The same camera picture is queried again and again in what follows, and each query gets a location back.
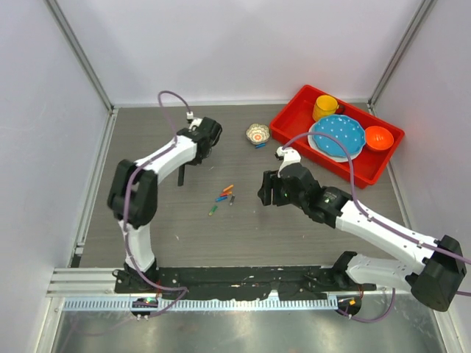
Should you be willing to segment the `black remote control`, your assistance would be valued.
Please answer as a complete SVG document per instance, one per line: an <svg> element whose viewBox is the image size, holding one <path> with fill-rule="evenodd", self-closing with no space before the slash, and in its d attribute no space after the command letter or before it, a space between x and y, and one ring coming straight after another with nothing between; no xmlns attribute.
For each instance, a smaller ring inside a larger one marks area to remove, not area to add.
<svg viewBox="0 0 471 353"><path fill-rule="evenodd" d="M182 187L185 182L185 165L181 165L178 171L177 186Z"/></svg>

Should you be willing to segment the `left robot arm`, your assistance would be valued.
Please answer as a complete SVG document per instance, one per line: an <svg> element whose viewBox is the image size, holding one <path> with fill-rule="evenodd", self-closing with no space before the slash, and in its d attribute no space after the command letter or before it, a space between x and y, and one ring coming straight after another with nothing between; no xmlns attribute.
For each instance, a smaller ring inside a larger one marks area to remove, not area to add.
<svg viewBox="0 0 471 353"><path fill-rule="evenodd" d="M219 142L222 125L211 118L187 118L165 146L136 161L122 160L116 167L107 206L124 236L124 268L115 270L116 293L149 293L158 289L159 269L152 251L150 224L157 211L159 183L178 171L184 183L185 167L200 165Z"/></svg>

